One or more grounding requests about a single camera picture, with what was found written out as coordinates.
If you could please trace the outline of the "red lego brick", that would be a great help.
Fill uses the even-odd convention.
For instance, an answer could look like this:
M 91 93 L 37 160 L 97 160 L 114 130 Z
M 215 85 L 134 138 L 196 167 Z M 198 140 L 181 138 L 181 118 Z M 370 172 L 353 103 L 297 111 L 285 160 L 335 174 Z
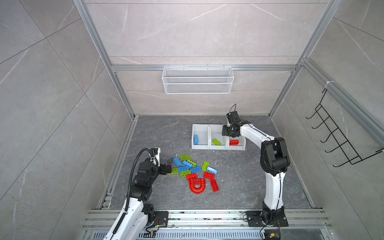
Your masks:
M 194 180 L 194 179 L 197 179 L 197 178 L 198 178 L 198 174 L 197 173 L 187 175 L 187 180 L 188 181 Z
M 239 140 L 230 140 L 230 146 L 237 146 L 239 145 L 240 141 Z
M 217 181 L 215 179 L 210 180 L 210 183 L 211 183 L 211 186 L 212 186 L 212 189 L 213 189 L 214 193 L 216 193 L 216 192 L 218 192 L 220 190 L 219 186 L 217 184 Z
M 210 172 L 204 172 L 204 178 L 209 179 L 209 180 L 214 180 L 215 179 L 215 174 L 212 174 Z

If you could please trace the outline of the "white three-compartment bin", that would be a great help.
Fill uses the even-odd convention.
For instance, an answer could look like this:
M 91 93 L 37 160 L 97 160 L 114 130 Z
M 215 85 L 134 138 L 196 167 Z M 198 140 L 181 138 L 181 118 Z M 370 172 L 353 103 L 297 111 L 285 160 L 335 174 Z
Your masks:
M 222 135 L 223 125 L 193 124 L 191 147 L 196 150 L 231 150 L 244 151 L 246 149 L 245 137 L 226 137 Z M 199 136 L 199 145 L 194 145 L 194 135 Z M 222 143 L 221 146 L 215 146 L 212 142 L 217 139 Z M 237 146 L 230 146 L 230 140 L 239 140 Z

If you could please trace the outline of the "red arch lego piece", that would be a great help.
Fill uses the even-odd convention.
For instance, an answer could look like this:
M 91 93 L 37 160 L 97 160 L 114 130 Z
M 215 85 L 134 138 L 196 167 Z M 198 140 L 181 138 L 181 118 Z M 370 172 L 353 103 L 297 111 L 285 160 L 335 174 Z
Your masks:
M 206 189 L 206 179 L 190 179 L 190 190 L 195 194 L 201 194 Z

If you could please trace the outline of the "blue lego brick low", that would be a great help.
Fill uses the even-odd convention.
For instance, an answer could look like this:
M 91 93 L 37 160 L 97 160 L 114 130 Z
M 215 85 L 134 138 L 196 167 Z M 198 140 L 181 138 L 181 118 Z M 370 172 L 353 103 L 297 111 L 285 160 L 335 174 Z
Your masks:
M 207 167 L 207 172 L 216 175 L 218 171 L 213 169 L 213 168 L 211 168 L 211 167 Z

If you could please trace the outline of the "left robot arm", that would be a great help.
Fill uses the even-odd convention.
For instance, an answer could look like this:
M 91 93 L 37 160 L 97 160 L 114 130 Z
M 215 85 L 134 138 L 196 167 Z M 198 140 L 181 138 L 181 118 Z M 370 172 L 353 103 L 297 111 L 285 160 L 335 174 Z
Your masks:
M 152 185 L 160 175 L 172 172 L 171 165 L 160 163 L 159 148 L 144 148 L 136 156 L 129 176 L 126 200 L 105 240 L 135 240 L 155 220 L 155 211 L 147 201 Z

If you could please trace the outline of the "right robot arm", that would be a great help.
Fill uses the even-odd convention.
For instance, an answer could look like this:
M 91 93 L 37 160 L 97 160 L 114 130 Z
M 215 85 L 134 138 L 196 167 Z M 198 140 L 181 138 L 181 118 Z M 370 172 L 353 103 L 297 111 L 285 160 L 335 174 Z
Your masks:
M 243 136 L 261 149 L 260 165 L 266 174 L 261 219 L 265 225 L 275 224 L 284 214 L 283 184 L 291 164 L 285 139 L 270 136 L 249 123 L 223 125 L 222 135 L 232 138 Z

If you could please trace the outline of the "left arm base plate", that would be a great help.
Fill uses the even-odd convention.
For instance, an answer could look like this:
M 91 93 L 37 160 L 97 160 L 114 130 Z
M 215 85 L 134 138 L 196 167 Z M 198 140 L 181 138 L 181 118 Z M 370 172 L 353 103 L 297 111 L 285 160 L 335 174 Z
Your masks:
M 169 211 L 154 211 L 153 213 L 150 213 L 148 217 L 149 218 L 146 227 L 155 226 L 157 228 L 158 225 L 167 226 Z

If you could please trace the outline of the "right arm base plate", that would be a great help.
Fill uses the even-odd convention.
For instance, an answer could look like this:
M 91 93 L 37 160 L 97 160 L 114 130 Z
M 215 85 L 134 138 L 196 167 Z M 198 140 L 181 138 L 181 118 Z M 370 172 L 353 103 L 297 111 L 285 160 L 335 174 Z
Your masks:
M 284 213 L 270 214 L 263 211 L 246 211 L 243 220 L 249 227 L 288 227 L 289 223 Z

